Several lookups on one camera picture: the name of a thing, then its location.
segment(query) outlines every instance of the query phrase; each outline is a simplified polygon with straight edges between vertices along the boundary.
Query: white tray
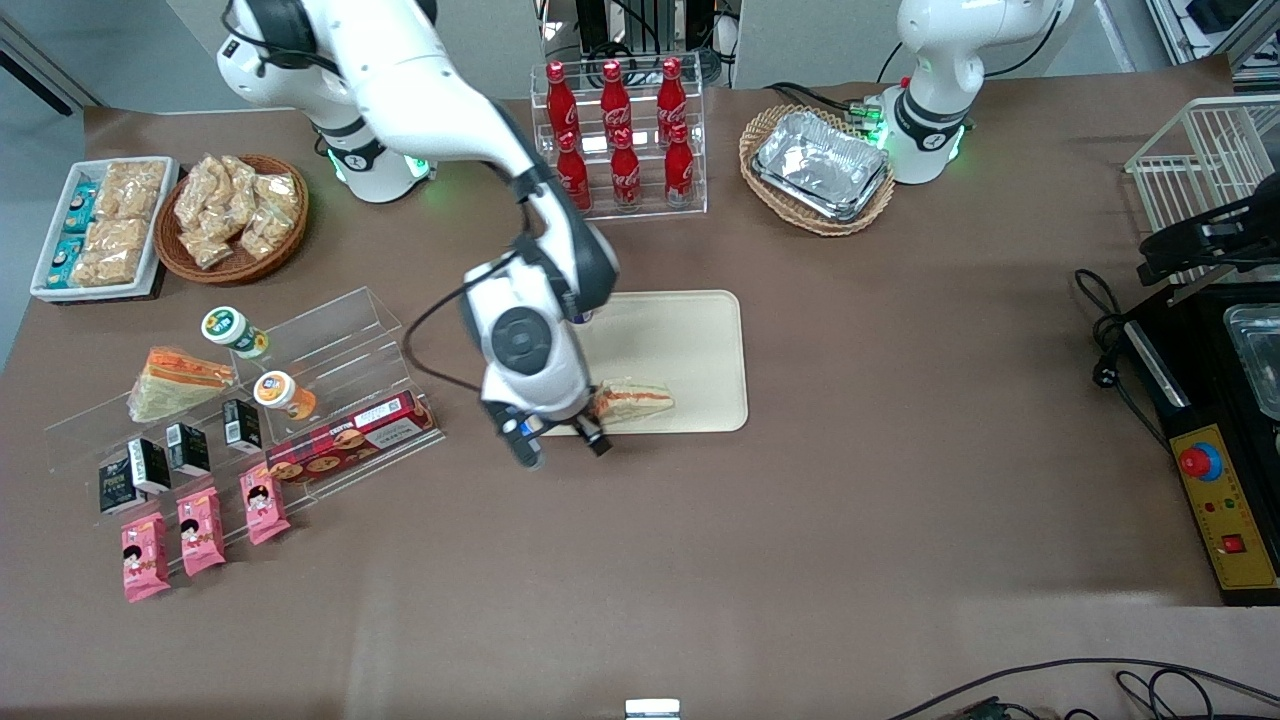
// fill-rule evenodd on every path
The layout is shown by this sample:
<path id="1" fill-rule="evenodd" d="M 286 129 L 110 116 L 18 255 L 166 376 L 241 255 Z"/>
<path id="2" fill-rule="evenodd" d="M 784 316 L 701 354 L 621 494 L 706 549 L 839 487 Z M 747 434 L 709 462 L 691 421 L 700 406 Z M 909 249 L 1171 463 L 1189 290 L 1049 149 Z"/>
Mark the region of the white tray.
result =
<path id="1" fill-rule="evenodd" d="M 607 424 L 609 434 L 730 433 L 746 424 L 742 315 L 732 292 L 620 292 L 573 329 L 593 383 L 631 377 L 663 383 L 676 398 L 666 413 Z"/>
<path id="2" fill-rule="evenodd" d="M 133 282 L 106 287 L 68 287 L 63 290 L 50 290 L 46 287 L 49 265 L 54 261 L 54 250 L 58 247 L 58 241 L 63 237 L 63 223 L 67 220 L 67 210 L 70 208 L 72 196 L 76 193 L 76 186 L 84 179 L 91 179 L 99 183 L 102 182 L 102 177 L 106 176 L 106 167 L 116 160 L 159 160 L 165 164 L 164 179 L 160 181 L 160 195 L 156 197 L 155 210 L 151 211 L 151 222 L 147 228 L 147 241 L 142 247 L 142 260 L 138 263 L 138 269 L 133 274 Z M 49 232 L 45 234 L 45 250 L 40 254 L 40 259 L 36 260 L 36 269 L 31 273 L 31 296 L 44 300 L 45 302 L 84 302 L 90 300 L 120 300 L 125 297 L 150 295 L 151 286 L 156 279 L 156 269 L 160 265 L 160 258 L 156 255 L 154 238 L 156 217 L 160 214 L 160 206 L 164 205 L 165 197 L 169 196 L 175 184 L 178 184 L 178 161 L 173 158 L 160 155 L 116 158 L 114 160 L 87 160 L 84 163 L 76 163 L 72 165 L 70 172 L 67 173 L 67 183 L 63 186 L 63 195 L 58 199 L 58 208 L 54 209 L 54 219 L 49 223 Z"/>

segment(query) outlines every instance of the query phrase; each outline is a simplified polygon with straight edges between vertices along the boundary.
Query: foil container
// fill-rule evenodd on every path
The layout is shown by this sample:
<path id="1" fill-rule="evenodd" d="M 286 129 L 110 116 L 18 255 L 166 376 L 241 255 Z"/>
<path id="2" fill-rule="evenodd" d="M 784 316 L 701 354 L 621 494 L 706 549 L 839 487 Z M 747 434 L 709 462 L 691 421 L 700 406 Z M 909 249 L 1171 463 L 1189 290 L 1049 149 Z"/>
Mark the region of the foil container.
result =
<path id="1" fill-rule="evenodd" d="M 751 169 L 823 217 L 850 223 L 884 183 L 888 155 L 805 110 L 778 120 Z"/>

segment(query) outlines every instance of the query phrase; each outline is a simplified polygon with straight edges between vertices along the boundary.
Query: red emergency stop button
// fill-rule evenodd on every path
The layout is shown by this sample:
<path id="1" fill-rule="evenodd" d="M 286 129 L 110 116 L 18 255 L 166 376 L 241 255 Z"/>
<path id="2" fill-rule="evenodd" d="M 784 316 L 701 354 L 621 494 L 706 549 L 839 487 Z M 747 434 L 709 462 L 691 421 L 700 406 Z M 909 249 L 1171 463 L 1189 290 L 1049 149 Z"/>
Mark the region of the red emergency stop button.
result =
<path id="1" fill-rule="evenodd" d="M 1193 478 L 1216 480 L 1222 474 L 1222 456 L 1207 442 L 1197 442 L 1178 455 L 1178 466 Z"/>

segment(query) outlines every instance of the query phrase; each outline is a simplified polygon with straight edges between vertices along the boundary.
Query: blue snack package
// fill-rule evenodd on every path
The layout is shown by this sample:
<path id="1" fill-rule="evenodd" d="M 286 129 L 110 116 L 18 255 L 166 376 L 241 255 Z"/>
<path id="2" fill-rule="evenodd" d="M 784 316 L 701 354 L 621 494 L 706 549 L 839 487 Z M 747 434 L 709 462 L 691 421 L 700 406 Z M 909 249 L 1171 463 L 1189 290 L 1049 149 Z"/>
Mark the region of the blue snack package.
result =
<path id="1" fill-rule="evenodd" d="M 81 250 L 84 250 L 82 236 L 68 236 L 58 241 L 54 249 L 54 261 L 49 264 L 49 277 L 45 278 L 45 287 L 49 290 L 65 290 L 72 287 L 72 268 L 79 259 Z"/>
<path id="2" fill-rule="evenodd" d="M 88 223 L 93 219 L 93 202 L 97 200 L 97 183 L 84 181 L 76 186 L 72 202 L 67 209 L 67 222 L 63 223 L 63 232 L 79 234 L 88 229 Z"/>

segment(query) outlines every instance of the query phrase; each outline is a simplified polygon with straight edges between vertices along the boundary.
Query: wicker basket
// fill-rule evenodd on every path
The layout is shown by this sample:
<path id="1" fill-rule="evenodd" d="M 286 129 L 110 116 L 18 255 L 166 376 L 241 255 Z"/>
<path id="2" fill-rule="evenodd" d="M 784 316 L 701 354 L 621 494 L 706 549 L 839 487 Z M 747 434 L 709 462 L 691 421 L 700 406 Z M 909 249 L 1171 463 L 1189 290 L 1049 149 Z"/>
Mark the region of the wicker basket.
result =
<path id="1" fill-rule="evenodd" d="M 280 269 L 284 261 L 302 245 L 302 236 L 307 231 L 307 210 L 311 208 L 307 197 L 307 183 L 302 179 L 302 176 L 298 174 L 298 170 L 293 165 L 275 158 L 268 158 L 266 155 L 242 155 L 241 160 L 257 170 L 259 174 L 289 174 L 293 177 L 293 186 L 297 188 L 298 200 L 302 202 L 293 232 L 284 238 L 284 242 L 279 247 L 261 260 L 241 249 L 239 233 L 237 233 L 230 240 L 234 252 L 212 268 L 201 270 L 178 240 L 178 236 L 182 234 L 182 227 L 178 224 L 178 217 L 173 213 L 173 206 L 178 201 L 178 196 L 182 195 L 182 190 L 187 187 L 187 178 L 183 178 L 173 188 L 173 192 L 169 193 L 169 197 L 165 199 L 164 205 L 160 208 L 160 217 L 156 219 L 156 254 L 160 255 L 160 261 L 173 274 L 204 284 L 230 286 L 251 283 Z"/>
<path id="2" fill-rule="evenodd" d="M 854 128 L 849 123 L 836 115 L 832 115 L 831 113 L 827 113 L 826 110 L 815 110 L 803 105 L 780 105 L 765 110 L 746 124 L 746 129 L 742 131 L 742 137 L 737 141 L 737 158 L 739 167 L 742 170 L 742 178 L 746 181 L 746 184 L 750 186 L 758 196 L 760 196 L 760 200 L 763 200 L 765 205 L 777 213 L 780 218 L 792 225 L 826 237 L 854 234 L 855 232 L 872 224 L 872 220 L 874 220 L 884 210 L 884 206 L 888 205 L 890 197 L 893 197 L 892 168 L 879 190 L 876 191 L 876 195 L 872 196 L 867 206 L 863 208 L 863 211 L 854 218 L 852 223 L 837 223 L 829 218 L 824 218 L 813 208 L 809 208 L 795 197 L 791 197 L 790 195 L 764 182 L 751 170 L 751 156 L 755 155 L 755 151 L 759 150 L 762 145 L 764 145 L 764 141 L 768 140 L 773 128 L 777 127 L 778 120 L 781 120 L 783 115 L 801 110 L 817 113 L 818 117 L 831 123 L 835 128 L 842 129 L 847 133 L 854 132 Z"/>

